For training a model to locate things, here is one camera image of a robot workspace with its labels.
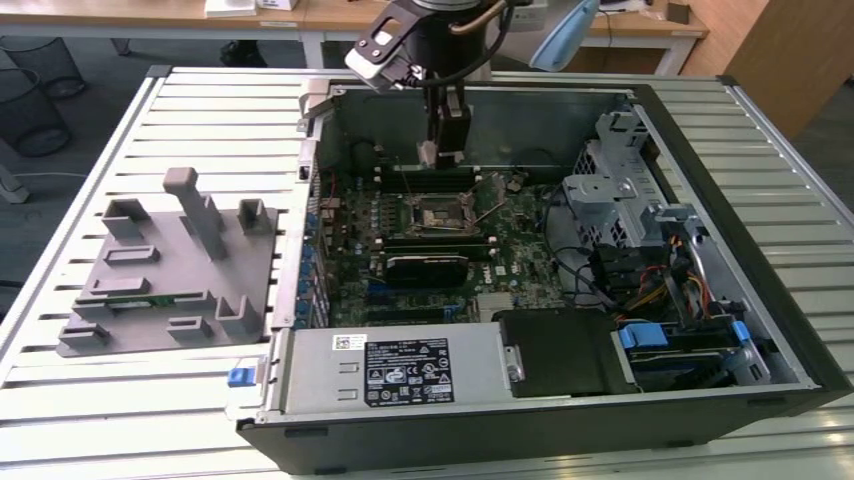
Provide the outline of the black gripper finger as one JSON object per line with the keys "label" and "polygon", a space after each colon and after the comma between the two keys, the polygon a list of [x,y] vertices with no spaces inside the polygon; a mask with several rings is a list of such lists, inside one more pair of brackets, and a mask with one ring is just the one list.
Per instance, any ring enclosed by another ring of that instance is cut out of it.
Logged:
{"label": "black gripper finger", "polygon": [[424,89],[428,112],[428,141],[440,145],[440,120],[442,113],[442,88],[428,87]]}
{"label": "black gripper finger", "polygon": [[441,90],[437,130],[437,165],[456,166],[466,149],[472,126],[472,109],[466,101],[465,85]]}

